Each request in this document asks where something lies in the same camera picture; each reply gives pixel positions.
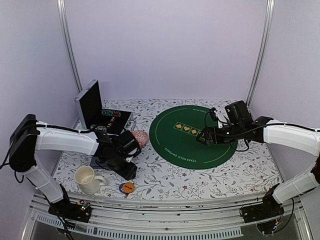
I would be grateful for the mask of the blue small blind button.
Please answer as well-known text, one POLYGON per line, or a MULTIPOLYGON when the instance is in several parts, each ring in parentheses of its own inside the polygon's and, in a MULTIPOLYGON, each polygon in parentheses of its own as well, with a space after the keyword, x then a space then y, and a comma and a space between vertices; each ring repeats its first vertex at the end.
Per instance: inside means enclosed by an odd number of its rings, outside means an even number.
POLYGON ((122 183, 120 186, 119 186, 119 191, 121 192, 121 193, 125 193, 124 192, 124 183, 122 183))

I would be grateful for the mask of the orange big blind button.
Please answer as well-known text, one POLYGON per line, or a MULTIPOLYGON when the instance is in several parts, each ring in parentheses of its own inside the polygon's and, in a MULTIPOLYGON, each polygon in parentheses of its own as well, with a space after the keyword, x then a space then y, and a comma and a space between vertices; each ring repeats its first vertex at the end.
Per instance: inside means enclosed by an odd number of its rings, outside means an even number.
POLYGON ((126 194, 130 194, 130 193, 134 192, 134 190, 135 190, 135 185, 131 182, 127 182, 123 185, 123 191, 126 194))

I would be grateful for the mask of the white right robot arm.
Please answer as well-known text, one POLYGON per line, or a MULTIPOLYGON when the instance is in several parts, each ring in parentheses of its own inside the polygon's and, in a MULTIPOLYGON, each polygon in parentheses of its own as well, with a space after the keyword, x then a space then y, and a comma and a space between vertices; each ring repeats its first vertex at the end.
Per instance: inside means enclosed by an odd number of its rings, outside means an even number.
MULTIPOLYGON (((320 156, 320 130, 260 116, 253 119, 244 101, 236 101, 225 107, 227 122, 221 122, 218 112, 212 108, 208 115, 218 123, 205 125, 196 140, 206 146, 231 144, 237 140, 277 144, 320 156)), ((278 210, 278 205, 299 195, 306 194, 320 185, 320 161, 293 178, 273 186, 263 197, 258 213, 269 218, 278 210)))

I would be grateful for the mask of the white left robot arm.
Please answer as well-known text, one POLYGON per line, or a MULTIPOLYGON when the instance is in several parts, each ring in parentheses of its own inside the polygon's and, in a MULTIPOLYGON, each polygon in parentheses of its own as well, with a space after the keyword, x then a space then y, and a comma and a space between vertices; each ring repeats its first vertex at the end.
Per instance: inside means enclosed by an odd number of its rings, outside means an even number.
POLYGON ((14 172, 29 179, 63 217, 74 213, 74 205, 66 200, 62 186, 36 159, 36 152, 44 150, 94 156, 126 180, 133 180, 138 169, 127 158, 141 153, 137 139, 128 130, 120 135, 94 128, 77 130, 38 121, 34 114, 26 115, 10 136, 9 148, 0 166, 9 165, 14 172))

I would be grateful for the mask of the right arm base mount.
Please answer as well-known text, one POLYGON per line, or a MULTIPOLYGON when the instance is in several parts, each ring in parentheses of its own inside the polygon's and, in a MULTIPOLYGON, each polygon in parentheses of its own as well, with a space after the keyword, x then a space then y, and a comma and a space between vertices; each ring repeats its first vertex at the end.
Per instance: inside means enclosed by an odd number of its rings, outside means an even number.
POLYGON ((245 223, 273 218, 273 220, 258 223, 256 225, 258 231, 263 235, 271 235, 277 230, 284 212, 282 204, 277 203, 271 195, 263 197, 262 203, 255 205, 248 204, 242 206, 239 210, 239 214, 245 223))

